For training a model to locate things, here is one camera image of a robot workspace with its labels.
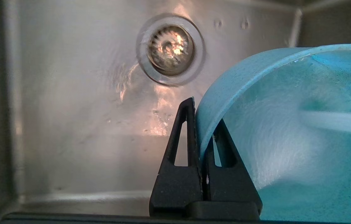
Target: drain ring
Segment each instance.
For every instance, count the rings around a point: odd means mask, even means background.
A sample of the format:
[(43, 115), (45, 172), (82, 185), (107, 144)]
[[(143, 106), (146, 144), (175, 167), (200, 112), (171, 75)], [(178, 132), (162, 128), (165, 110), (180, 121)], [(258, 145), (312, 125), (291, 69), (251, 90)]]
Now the drain ring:
[[(166, 27), (179, 27), (191, 37), (194, 44), (194, 56), (189, 67), (177, 75), (162, 74), (148, 57), (152, 37), (158, 30)], [(197, 28), (189, 20), (174, 14), (162, 14), (149, 20), (141, 29), (137, 38), (137, 59), (141, 68), (153, 81), (163, 85), (179, 86), (194, 79), (204, 62), (204, 42)]]

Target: blue plastic container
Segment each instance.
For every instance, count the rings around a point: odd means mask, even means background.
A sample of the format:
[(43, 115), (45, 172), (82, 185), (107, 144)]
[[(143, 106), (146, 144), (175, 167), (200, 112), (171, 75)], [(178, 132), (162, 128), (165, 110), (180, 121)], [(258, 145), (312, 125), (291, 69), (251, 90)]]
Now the blue plastic container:
[(262, 220), (351, 222), (351, 44), (248, 57), (211, 85), (196, 116), (201, 156), (224, 118)]

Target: sink wall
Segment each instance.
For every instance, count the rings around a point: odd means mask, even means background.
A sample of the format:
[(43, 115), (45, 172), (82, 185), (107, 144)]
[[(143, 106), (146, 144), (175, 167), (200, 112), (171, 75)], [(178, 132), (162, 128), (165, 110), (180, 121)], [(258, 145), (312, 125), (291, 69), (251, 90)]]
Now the sink wall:
[[(184, 86), (153, 82), (135, 58), (141, 27), (162, 13), (204, 39), (202, 70)], [(351, 43), (351, 1), (0, 1), (0, 216), (148, 215), (182, 100), (197, 106), (250, 55), (338, 43)]]

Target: drain strainer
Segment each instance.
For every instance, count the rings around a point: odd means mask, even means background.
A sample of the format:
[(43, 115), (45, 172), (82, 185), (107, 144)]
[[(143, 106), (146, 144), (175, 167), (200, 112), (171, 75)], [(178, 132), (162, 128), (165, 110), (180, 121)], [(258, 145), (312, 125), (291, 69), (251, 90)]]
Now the drain strainer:
[(144, 72), (164, 85), (182, 85), (200, 71), (204, 43), (187, 19), (165, 14), (148, 21), (137, 39), (137, 58)]

